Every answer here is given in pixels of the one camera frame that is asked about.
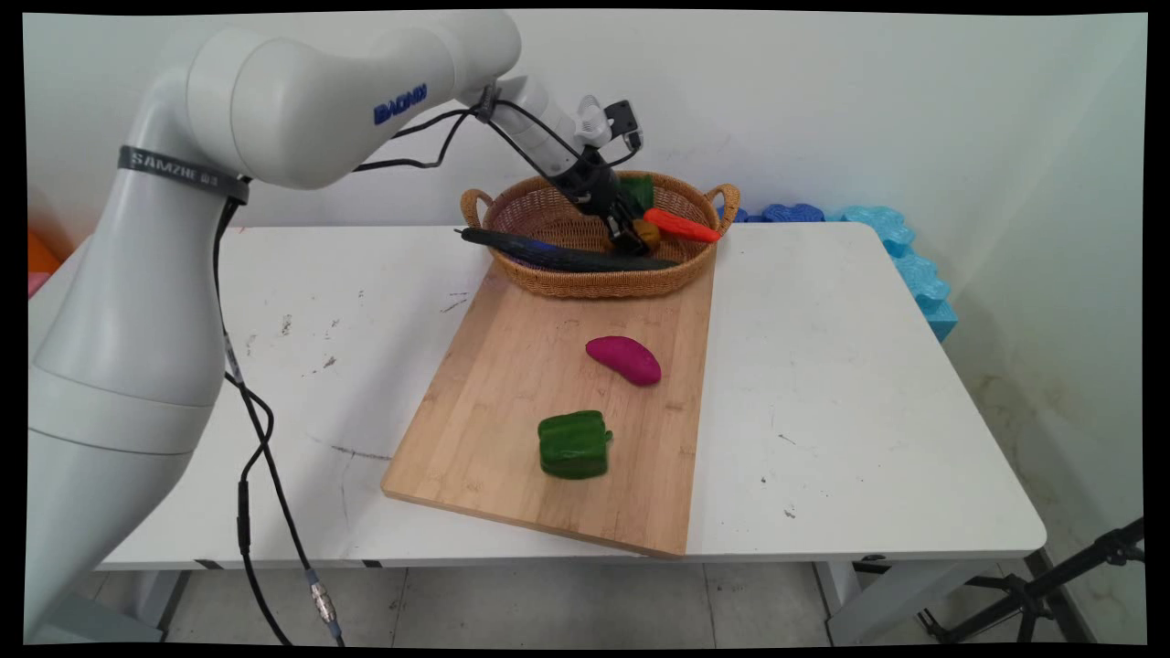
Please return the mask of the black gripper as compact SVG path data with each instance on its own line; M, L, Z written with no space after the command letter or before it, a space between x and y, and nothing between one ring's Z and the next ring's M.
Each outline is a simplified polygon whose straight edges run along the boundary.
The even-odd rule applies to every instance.
M598 150L584 150L563 174L553 176L553 186L584 215L597 217L610 229L614 253L641 258L644 245L654 249L654 225L644 219L646 210L622 201L622 187L610 163Z

